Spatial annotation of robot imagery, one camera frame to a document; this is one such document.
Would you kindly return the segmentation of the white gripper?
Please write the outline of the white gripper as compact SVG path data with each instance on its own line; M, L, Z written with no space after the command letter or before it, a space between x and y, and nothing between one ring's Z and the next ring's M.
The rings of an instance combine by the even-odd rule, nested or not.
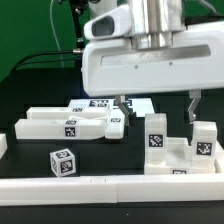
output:
M189 123L202 89L224 87L224 21L185 25L179 3L127 3L84 26L85 92L116 96L133 126L125 95L189 91Z

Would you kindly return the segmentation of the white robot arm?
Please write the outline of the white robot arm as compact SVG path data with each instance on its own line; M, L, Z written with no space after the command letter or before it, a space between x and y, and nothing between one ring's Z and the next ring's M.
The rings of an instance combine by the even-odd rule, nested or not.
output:
M224 87L224 21L186 25L182 0L127 0L87 22L85 92L113 96L187 91L189 120L203 89Z

